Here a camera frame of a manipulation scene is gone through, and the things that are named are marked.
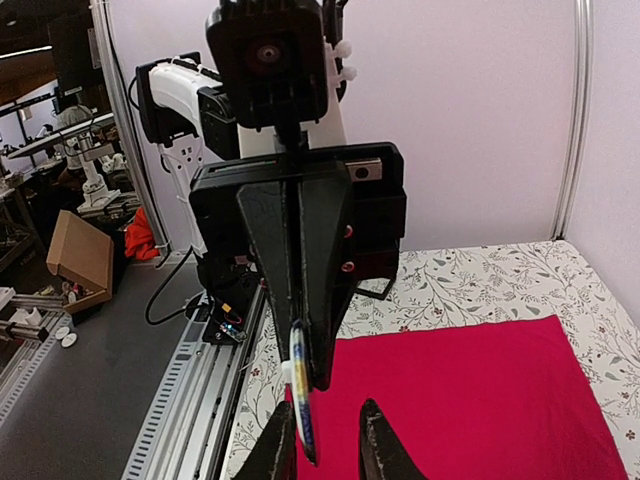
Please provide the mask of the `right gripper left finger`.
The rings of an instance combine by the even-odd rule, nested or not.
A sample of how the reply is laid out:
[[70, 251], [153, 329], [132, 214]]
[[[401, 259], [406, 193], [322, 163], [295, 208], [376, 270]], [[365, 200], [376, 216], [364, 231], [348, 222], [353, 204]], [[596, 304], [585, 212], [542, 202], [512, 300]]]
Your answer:
[[296, 478], [296, 418], [293, 406], [281, 401], [238, 471], [238, 480]]

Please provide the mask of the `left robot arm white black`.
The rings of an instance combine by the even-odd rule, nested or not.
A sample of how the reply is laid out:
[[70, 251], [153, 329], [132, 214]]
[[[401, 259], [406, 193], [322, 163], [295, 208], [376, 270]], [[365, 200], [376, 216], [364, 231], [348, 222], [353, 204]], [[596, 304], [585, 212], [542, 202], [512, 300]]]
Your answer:
[[266, 283], [278, 348], [290, 360], [300, 325], [311, 385], [331, 382], [335, 341], [360, 281], [393, 279], [405, 233], [404, 160], [392, 143], [289, 148], [242, 157], [231, 87], [191, 53], [140, 66], [139, 113], [147, 139], [163, 149], [180, 135], [221, 158], [189, 174], [172, 172], [187, 196], [198, 277], [235, 308], [256, 278]]

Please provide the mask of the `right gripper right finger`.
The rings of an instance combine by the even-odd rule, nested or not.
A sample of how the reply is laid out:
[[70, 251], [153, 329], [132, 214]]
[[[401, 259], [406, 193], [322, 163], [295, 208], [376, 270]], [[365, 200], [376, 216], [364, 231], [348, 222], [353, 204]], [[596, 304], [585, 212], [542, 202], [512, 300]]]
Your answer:
[[425, 480], [375, 400], [367, 399], [359, 415], [360, 479]]

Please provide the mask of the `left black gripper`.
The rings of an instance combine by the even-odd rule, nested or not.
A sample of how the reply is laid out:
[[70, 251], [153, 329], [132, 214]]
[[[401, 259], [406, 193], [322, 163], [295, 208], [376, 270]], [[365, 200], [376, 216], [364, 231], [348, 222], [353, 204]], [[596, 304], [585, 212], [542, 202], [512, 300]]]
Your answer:
[[[354, 264], [356, 281], [393, 281], [397, 275], [407, 210], [404, 159], [398, 147], [368, 143], [306, 150], [296, 162], [287, 153], [274, 153], [215, 163], [196, 173], [189, 203], [210, 257], [255, 255], [268, 290], [280, 358], [289, 360], [292, 266], [286, 188], [279, 180], [302, 173], [298, 201], [304, 323], [311, 382], [324, 391], [331, 379], [333, 294], [347, 224], [353, 255], [345, 260]], [[354, 213], [349, 221], [351, 186]]]

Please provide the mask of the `red polo shirt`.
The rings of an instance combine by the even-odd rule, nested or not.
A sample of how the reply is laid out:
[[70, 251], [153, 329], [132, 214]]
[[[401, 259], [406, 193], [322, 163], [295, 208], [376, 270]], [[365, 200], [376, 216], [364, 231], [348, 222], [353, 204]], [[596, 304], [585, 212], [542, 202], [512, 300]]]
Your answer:
[[331, 386], [313, 401], [320, 462], [300, 458], [300, 478], [357, 477], [367, 399], [430, 479], [626, 475], [554, 316], [339, 340]]

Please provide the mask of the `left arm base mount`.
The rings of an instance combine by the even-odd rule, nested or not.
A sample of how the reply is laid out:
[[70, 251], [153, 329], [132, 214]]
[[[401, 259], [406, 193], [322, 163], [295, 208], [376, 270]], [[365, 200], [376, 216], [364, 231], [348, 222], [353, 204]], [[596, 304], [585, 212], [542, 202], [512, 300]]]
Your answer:
[[204, 291], [187, 303], [185, 317], [204, 327], [201, 340], [205, 343], [241, 343], [248, 334], [250, 309], [259, 283], [254, 265], [209, 257], [196, 259]]

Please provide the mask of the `round blue painted brooch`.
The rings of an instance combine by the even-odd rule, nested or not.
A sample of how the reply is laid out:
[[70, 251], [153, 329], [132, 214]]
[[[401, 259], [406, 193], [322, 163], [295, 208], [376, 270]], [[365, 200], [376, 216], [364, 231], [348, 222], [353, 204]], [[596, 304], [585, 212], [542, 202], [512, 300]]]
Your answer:
[[300, 318], [294, 319], [291, 324], [288, 352], [289, 359], [282, 362], [282, 370], [289, 385], [297, 435], [307, 460], [313, 466], [318, 466], [319, 446], [315, 435], [311, 402], [313, 386], [310, 384], [305, 329]]

